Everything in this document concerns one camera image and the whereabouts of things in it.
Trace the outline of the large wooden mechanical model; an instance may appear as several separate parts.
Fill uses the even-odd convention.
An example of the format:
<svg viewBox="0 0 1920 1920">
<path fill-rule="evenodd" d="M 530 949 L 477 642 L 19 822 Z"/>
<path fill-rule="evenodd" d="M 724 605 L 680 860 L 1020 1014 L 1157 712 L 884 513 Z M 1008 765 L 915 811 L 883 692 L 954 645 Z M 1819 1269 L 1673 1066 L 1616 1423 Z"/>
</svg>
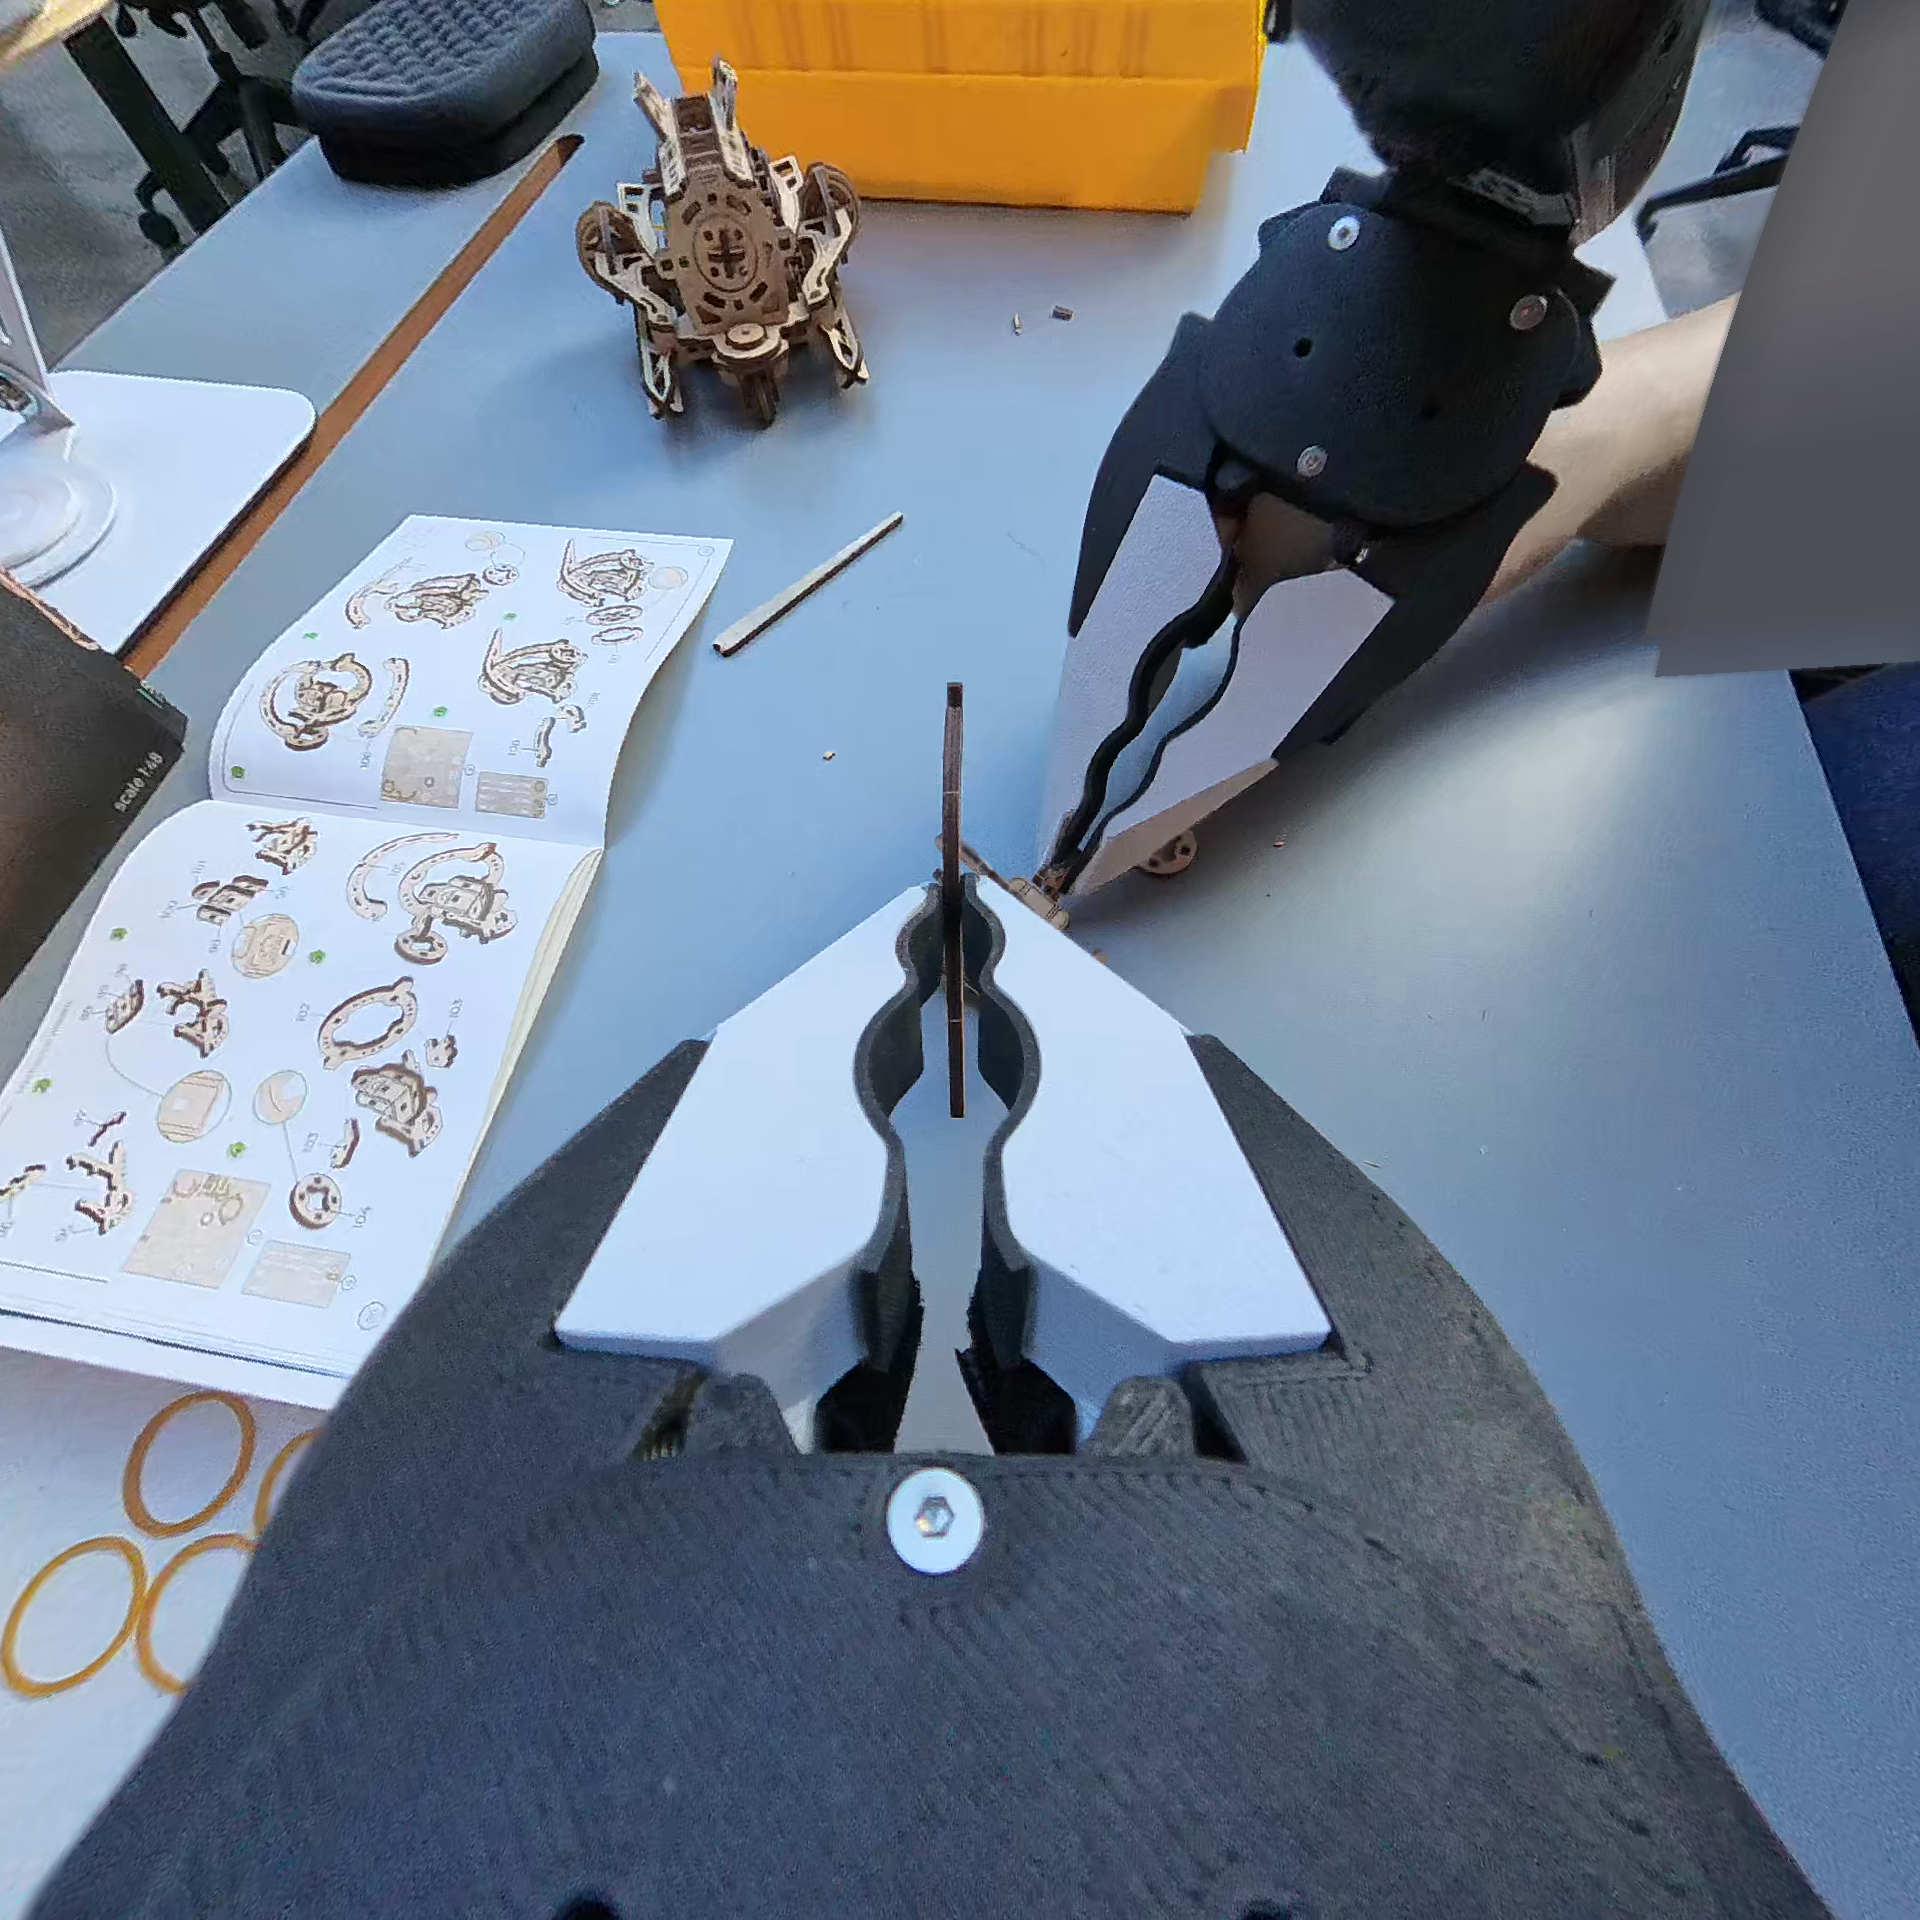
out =
<svg viewBox="0 0 1920 1920">
<path fill-rule="evenodd" d="M 633 99 L 658 136 L 656 159 L 581 214 L 576 248 L 590 281 L 633 315 L 652 417 L 685 413 L 685 368 L 707 366 L 769 425 L 798 346 L 818 347 L 842 387 L 865 382 L 839 280 L 859 225 L 852 179 L 756 146 L 723 59 L 704 94 L 667 99 L 637 75 Z"/>
</svg>

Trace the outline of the white cardboard box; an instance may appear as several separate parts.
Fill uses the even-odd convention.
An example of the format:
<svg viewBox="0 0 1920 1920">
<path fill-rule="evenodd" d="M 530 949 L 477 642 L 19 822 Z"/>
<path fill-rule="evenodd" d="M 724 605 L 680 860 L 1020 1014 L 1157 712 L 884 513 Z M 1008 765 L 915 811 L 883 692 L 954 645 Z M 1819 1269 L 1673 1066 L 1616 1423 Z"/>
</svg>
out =
<svg viewBox="0 0 1920 1920">
<path fill-rule="evenodd" d="M 159 1406 L 197 1384 L 130 1377 L 52 1356 L 4 1351 L 3 1382 L 3 1624 L 23 1582 L 83 1536 L 136 1543 L 151 1578 L 180 1548 L 212 1533 L 250 1534 L 255 1484 L 277 1448 L 321 1423 L 320 1411 L 242 1397 L 255 1455 L 229 1507 L 189 1534 L 151 1539 L 121 1508 L 121 1469 Z M 180 1519 L 231 1472 L 236 1431 L 220 1408 L 174 1418 L 147 1461 L 147 1502 Z M 250 1560 L 217 1552 L 174 1574 L 156 1607 L 155 1644 L 180 1676 L 197 1672 Z M 19 1633 L 23 1663 L 61 1673 L 88 1661 L 121 1620 L 126 1574 L 109 1557 L 65 1567 Z M 80 1837 L 182 1694 L 156 1692 L 130 1644 L 94 1682 L 23 1699 L 3 1676 L 3 1915 L 26 1915 L 37 1884 Z"/>
</svg>

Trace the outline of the flat wooden stick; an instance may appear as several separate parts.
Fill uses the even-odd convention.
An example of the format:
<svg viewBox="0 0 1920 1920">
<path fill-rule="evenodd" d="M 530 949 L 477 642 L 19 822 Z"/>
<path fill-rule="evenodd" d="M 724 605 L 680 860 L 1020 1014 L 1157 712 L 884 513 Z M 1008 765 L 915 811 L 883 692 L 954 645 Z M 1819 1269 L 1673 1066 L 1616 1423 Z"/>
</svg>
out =
<svg viewBox="0 0 1920 1920">
<path fill-rule="evenodd" d="M 833 580 L 846 569 L 852 569 L 852 562 L 856 562 L 865 553 L 870 553 L 883 540 L 888 540 L 896 531 L 899 531 L 899 524 L 903 524 L 903 513 L 896 509 L 879 522 L 874 522 L 873 528 L 868 528 L 865 532 L 859 532 L 859 538 L 833 551 L 827 561 L 803 571 L 798 580 L 788 583 L 787 588 L 781 588 L 779 593 L 759 604 L 754 612 L 736 618 L 728 628 L 723 628 L 712 638 L 712 652 L 719 656 L 733 656 L 743 652 L 759 633 L 764 633 L 765 628 L 787 618 L 797 605 L 809 602 L 816 592 L 827 588 L 828 580 Z"/>
</svg>

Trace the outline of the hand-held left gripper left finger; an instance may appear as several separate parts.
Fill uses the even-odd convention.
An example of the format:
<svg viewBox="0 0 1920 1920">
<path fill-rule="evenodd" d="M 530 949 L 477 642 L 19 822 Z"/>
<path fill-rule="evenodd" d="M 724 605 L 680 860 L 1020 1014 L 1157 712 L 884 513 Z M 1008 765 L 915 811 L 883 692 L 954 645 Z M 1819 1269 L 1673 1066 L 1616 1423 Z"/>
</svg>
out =
<svg viewBox="0 0 1920 1920">
<path fill-rule="evenodd" d="M 892 1450 L 922 1328 L 903 1147 L 941 981 L 910 888 L 707 1039 L 581 1283 L 565 1346 L 760 1379 L 803 1448 Z"/>
</svg>

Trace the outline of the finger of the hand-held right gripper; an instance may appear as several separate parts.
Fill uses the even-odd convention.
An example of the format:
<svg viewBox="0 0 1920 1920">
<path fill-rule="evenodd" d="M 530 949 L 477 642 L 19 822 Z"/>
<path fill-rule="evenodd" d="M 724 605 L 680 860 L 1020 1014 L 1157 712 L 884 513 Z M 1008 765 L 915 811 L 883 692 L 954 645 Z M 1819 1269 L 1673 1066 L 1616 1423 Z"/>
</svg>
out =
<svg viewBox="0 0 1920 1920">
<path fill-rule="evenodd" d="M 1153 477 L 1066 647 L 1040 787 L 1040 888 L 1068 888 L 1087 840 L 1139 787 L 1153 730 L 1172 718 L 1163 694 L 1185 642 L 1219 627 L 1202 604 L 1222 561 L 1204 494 Z"/>
<path fill-rule="evenodd" d="M 1123 773 L 1123 802 L 1102 806 L 1093 853 L 1066 896 L 1087 896 L 1147 864 L 1262 782 L 1279 745 L 1393 609 L 1395 599 L 1355 571 L 1271 586 L 1237 623 L 1208 698 L 1196 678 L 1176 684 L 1176 715 L 1153 736 L 1144 782 Z"/>
</svg>

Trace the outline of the open instruction booklet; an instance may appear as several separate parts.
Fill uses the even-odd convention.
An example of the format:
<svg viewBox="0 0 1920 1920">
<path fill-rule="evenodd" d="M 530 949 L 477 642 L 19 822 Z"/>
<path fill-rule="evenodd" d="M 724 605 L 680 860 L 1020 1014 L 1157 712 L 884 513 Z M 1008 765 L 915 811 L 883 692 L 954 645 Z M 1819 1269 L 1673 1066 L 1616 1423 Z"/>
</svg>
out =
<svg viewBox="0 0 1920 1920">
<path fill-rule="evenodd" d="M 733 543 L 411 515 L 253 661 L 4 1085 L 4 1346 L 324 1408 L 426 1278 Z"/>
</svg>

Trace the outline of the black office chair base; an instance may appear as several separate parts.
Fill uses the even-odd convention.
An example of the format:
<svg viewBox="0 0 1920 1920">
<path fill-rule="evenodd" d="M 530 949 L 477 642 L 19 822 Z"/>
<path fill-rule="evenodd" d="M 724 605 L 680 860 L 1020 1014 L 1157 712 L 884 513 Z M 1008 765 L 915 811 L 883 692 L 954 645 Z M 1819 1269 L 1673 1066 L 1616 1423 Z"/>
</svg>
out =
<svg viewBox="0 0 1920 1920">
<path fill-rule="evenodd" d="M 159 209 L 168 197 L 193 233 L 212 228 L 229 197 L 220 188 L 232 177 L 225 141 L 246 145 L 253 179 L 272 176 L 287 158 L 282 134 L 302 134 L 289 86 L 255 75 L 232 59 L 225 35 L 248 53 L 269 45 L 269 27 L 248 2 L 118 2 L 109 7 L 111 26 L 90 22 L 65 39 L 65 53 L 132 140 L 147 172 L 136 179 L 136 228 L 161 254 L 174 255 L 185 242 L 174 221 Z M 174 39 L 193 39 L 212 70 L 212 89 L 185 124 L 173 121 L 159 97 L 123 50 L 142 26 Z"/>
</svg>

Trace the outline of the person's right hand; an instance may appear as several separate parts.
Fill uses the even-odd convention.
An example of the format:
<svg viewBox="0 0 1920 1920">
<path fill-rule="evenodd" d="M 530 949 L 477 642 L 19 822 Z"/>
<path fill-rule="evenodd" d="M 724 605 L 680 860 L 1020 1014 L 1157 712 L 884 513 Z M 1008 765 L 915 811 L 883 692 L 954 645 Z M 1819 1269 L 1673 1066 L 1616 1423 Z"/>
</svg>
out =
<svg viewBox="0 0 1920 1920">
<path fill-rule="evenodd" d="M 1532 515 L 1480 604 L 1494 604 L 1577 540 L 1662 548 L 1678 501 L 1736 296 L 1622 335 L 1601 351 L 1601 372 L 1577 406 L 1546 419 L 1532 465 L 1554 491 Z M 1271 583 L 1332 562 L 1334 524 L 1274 494 L 1243 509 L 1215 504 L 1219 543 L 1235 556 L 1233 612 L 1253 612 Z"/>
</svg>

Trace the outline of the orange rubber band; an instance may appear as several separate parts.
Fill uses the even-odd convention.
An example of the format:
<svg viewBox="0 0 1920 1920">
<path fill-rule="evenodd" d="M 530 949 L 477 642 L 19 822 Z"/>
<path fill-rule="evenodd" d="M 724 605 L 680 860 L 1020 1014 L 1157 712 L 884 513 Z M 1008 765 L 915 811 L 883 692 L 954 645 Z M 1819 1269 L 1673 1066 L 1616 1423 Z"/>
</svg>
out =
<svg viewBox="0 0 1920 1920">
<path fill-rule="evenodd" d="M 289 1435 L 277 1454 L 272 1455 L 267 1472 L 260 1473 L 260 1482 L 255 1484 L 255 1498 L 253 1498 L 253 1513 L 250 1513 L 250 1536 L 259 1545 L 264 1533 L 269 1529 L 278 1494 L 283 1492 L 287 1478 L 298 1467 L 302 1454 L 321 1439 L 321 1427 L 303 1427 L 293 1435 Z"/>
<path fill-rule="evenodd" d="M 185 1415 L 188 1411 L 197 1408 L 220 1408 L 231 1415 L 232 1431 L 236 1431 L 236 1454 L 231 1461 L 231 1472 L 217 1484 L 216 1494 L 188 1511 L 180 1519 L 161 1519 L 151 1505 L 147 1502 L 147 1461 L 151 1448 L 156 1445 L 164 1427 Z M 255 1455 L 255 1415 L 253 1408 L 225 1390 L 216 1387 L 199 1387 L 185 1396 L 173 1397 L 170 1402 L 159 1406 L 156 1412 L 139 1427 L 136 1439 L 132 1441 L 132 1448 L 126 1454 L 123 1469 L 121 1469 L 121 1508 L 126 1511 L 130 1525 L 151 1539 L 170 1539 L 180 1534 L 189 1534 L 206 1521 L 216 1519 L 231 1502 L 236 1492 L 240 1492 L 242 1482 L 250 1473 Z"/>
<path fill-rule="evenodd" d="M 27 1614 L 32 1611 L 41 1592 L 61 1574 L 65 1567 L 79 1565 L 88 1557 L 109 1557 L 118 1562 L 121 1572 L 126 1574 L 126 1600 L 121 1607 L 121 1620 L 111 1631 L 111 1635 L 102 1644 L 102 1649 L 83 1661 L 75 1669 L 41 1676 L 31 1667 L 26 1667 L 19 1656 L 19 1633 L 27 1620 Z M 130 1536 L 118 1534 L 97 1534 L 83 1536 L 74 1543 L 70 1548 L 62 1548 L 61 1552 L 50 1555 L 18 1591 L 12 1597 L 12 1606 L 4 1615 L 4 1633 L 3 1633 L 3 1673 L 4 1673 L 4 1690 L 23 1699 L 50 1699 L 69 1692 L 79 1692 L 88 1682 L 94 1682 L 111 1661 L 132 1644 L 136 1626 L 142 1624 L 142 1615 L 147 1614 L 147 1597 L 149 1597 L 149 1578 L 147 1578 L 147 1557 L 132 1543 Z"/>
<path fill-rule="evenodd" d="M 203 1534 L 194 1543 L 180 1548 L 149 1581 L 147 1581 L 147 1595 L 142 1597 L 133 1617 L 133 1656 L 136 1667 L 145 1673 L 145 1680 L 161 1694 L 182 1694 L 189 1683 L 189 1676 L 174 1673 L 164 1661 L 159 1659 L 156 1644 L 155 1644 L 155 1626 L 156 1626 L 156 1607 L 170 1591 L 170 1582 L 178 1572 L 182 1572 L 189 1562 L 217 1555 L 217 1552 L 232 1552 L 240 1560 L 248 1560 L 255 1552 L 255 1543 L 250 1534 L 242 1533 L 212 1533 Z"/>
</svg>

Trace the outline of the wooden horseshoe model part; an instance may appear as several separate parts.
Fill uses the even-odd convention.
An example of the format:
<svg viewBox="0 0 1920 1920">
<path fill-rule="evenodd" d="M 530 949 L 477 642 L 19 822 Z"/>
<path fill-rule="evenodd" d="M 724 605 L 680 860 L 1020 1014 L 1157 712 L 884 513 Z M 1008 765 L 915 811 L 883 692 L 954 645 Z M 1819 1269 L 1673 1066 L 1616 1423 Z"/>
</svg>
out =
<svg viewBox="0 0 1920 1920">
<path fill-rule="evenodd" d="M 960 794 L 963 794 L 963 684 L 946 684 L 943 721 L 943 806 L 941 806 L 941 940 L 946 994 L 946 1067 L 948 1113 L 967 1117 L 967 936 L 963 936 L 963 862 L 960 862 Z"/>
</svg>

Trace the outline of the white monitor stand base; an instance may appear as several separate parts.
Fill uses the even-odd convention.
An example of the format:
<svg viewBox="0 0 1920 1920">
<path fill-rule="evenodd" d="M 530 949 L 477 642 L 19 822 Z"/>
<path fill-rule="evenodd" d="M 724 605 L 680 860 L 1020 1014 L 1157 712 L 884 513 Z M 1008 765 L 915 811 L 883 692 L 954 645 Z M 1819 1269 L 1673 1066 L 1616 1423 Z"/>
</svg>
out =
<svg viewBox="0 0 1920 1920">
<path fill-rule="evenodd" d="M 310 439 L 298 392 L 52 372 L 3 254 L 3 569 L 118 652 Z"/>
</svg>

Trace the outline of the dark model kit box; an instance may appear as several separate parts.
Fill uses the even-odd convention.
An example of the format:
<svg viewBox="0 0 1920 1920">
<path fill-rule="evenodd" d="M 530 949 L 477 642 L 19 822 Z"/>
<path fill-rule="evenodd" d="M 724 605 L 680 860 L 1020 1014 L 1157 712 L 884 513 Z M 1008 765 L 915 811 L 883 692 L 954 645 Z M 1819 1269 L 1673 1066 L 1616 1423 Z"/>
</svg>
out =
<svg viewBox="0 0 1920 1920">
<path fill-rule="evenodd" d="M 3 576 L 3 988 L 180 760 L 185 718 Z"/>
</svg>

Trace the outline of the person's blue trousers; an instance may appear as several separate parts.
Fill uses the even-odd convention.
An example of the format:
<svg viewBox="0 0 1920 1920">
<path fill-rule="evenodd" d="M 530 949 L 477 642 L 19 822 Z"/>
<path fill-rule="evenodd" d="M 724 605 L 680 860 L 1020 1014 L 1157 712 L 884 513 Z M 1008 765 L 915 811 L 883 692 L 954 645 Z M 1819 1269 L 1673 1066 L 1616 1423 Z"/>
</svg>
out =
<svg viewBox="0 0 1920 1920">
<path fill-rule="evenodd" d="M 1916 661 L 1792 678 L 1820 773 L 1916 1025 Z"/>
</svg>

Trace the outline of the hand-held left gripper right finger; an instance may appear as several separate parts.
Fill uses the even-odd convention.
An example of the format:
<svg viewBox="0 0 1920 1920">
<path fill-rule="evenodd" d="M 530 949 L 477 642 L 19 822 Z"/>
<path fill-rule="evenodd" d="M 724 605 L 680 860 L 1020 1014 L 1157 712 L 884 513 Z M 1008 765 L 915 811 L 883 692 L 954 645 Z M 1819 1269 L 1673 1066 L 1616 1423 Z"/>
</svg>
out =
<svg viewBox="0 0 1920 1920">
<path fill-rule="evenodd" d="M 1186 1029 L 988 879 L 967 883 L 963 961 L 1006 1109 L 963 1351 L 992 1448 L 1073 1450 L 1123 1379 L 1324 1346 Z"/>
</svg>

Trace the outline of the yellow plastic bin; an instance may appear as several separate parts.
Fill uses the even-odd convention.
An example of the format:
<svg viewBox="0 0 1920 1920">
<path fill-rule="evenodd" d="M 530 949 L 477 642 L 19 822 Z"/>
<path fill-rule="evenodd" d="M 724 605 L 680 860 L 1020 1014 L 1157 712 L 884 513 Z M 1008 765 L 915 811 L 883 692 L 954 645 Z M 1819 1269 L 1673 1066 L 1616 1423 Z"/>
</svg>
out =
<svg viewBox="0 0 1920 1920">
<path fill-rule="evenodd" d="M 685 91 L 865 201 L 1189 214 L 1253 129 L 1257 2 L 656 2 Z"/>
</svg>

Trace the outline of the black textured cushion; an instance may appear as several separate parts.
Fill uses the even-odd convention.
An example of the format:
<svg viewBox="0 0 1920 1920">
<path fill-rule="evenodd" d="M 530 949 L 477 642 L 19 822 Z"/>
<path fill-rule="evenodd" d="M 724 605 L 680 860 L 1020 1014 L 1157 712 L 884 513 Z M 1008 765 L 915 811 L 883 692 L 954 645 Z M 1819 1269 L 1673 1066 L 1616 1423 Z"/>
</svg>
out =
<svg viewBox="0 0 1920 1920">
<path fill-rule="evenodd" d="M 528 158 L 595 80 L 585 2 L 378 2 L 292 75 L 333 172 L 467 184 Z"/>
</svg>

